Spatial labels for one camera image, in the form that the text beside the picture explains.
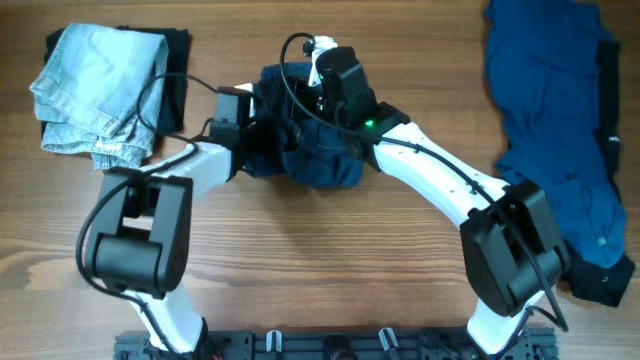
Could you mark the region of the navy blue shorts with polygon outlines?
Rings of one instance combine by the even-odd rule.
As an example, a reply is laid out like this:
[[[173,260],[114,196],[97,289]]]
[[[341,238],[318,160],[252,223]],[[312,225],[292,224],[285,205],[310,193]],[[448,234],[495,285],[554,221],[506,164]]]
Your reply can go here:
[[[255,115],[247,136],[245,171],[255,177],[287,175],[305,186],[355,187],[363,162],[341,134],[308,118],[288,95],[277,64],[262,68],[253,84]]]

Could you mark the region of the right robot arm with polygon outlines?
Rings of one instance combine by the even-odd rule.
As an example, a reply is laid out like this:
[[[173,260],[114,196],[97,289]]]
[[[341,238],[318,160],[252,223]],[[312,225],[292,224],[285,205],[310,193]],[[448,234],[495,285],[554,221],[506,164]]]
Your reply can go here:
[[[430,140],[399,109],[377,101],[351,47],[312,53],[311,84],[322,91],[319,114],[340,131],[356,157],[414,189],[459,230],[465,271],[478,297],[466,325],[462,355],[509,356],[524,341],[524,327],[547,297],[548,318],[566,322],[552,287],[570,267],[570,256],[544,191],[486,175]]]

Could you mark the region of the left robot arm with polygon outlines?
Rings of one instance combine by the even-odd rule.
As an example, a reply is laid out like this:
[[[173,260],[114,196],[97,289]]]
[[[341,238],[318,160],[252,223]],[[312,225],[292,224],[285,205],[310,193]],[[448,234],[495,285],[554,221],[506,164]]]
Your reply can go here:
[[[103,293],[128,301],[149,335],[152,359],[206,359],[208,328],[182,277],[192,205],[231,180],[244,164],[241,144],[255,113],[250,84],[221,87],[209,135],[138,170],[114,168],[103,180],[81,264]]]

